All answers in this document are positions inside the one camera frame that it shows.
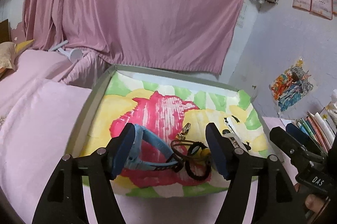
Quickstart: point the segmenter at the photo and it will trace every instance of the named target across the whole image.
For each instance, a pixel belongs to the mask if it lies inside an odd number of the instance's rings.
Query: yellow bead
[[[202,151],[201,151],[201,153],[200,153],[200,157],[206,157],[206,156],[208,156],[208,155],[210,155],[211,154],[211,150],[209,149],[209,148],[205,148],[205,149],[203,149]]]

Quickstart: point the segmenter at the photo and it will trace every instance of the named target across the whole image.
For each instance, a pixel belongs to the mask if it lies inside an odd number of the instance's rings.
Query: green paint
[[[183,186],[184,197],[219,193],[225,190],[228,188],[214,187],[207,182],[198,186]]]
[[[194,104],[199,107],[200,110],[206,109],[206,92],[199,91],[194,95]]]
[[[186,100],[192,94],[192,92],[186,88],[181,88],[177,86],[173,86],[173,88],[174,88],[174,94],[177,97],[180,97],[182,100]]]
[[[250,105],[249,94],[247,94],[244,90],[238,91],[238,94],[240,98],[238,106],[243,110],[247,110],[248,106]]]
[[[209,93],[217,111],[226,112],[227,97]]]
[[[155,90],[157,90],[159,84],[143,81],[143,86],[145,90],[154,92]]]
[[[255,109],[253,109],[246,122],[245,122],[245,126],[247,128],[247,130],[256,130],[257,128],[260,128],[262,126],[261,122],[258,119],[257,113],[255,111]]]
[[[263,151],[259,151],[258,152],[260,154],[260,156],[264,157],[264,158],[267,158],[269,155],[270,155],[270,152],[269,150],[263,150]]]
[[[125,86],[125,84],[118,78],[118,74],[115,73],[110,80],[105,95],[120,95],[125,97],[130,92],[131,90]]]
[[[82,176],[82,184],[89,187],[89,177]]]
[[[160,197],[153,187],[134,188],[131,190],[131,192],[127,193],[126,196],[138,196],[144,198]]]

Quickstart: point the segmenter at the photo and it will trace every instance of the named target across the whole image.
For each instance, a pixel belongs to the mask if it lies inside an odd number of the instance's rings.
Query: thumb
[[[305,200],[305,205],[314,213],[319,213],[319,211],[324,206],[324,201],[315,195],[308,195],[307,199]]]

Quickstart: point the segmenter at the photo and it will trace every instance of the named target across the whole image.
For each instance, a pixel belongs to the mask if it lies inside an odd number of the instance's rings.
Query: beige cushion
[[[16,44],[4,42],[0,44],[0,68],[14,69],[14,59],[16,54]]]

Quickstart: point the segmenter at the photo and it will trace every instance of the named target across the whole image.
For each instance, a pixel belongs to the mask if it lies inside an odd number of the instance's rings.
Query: hand
[[[298,191],[300,185],[297,183],[295,186],[296,191]],[[324,201],[315,195],[308,195],[305,200],[305,205],[309,210],[312,210],[314,213],[319,213],[319,211],[324,206]]]

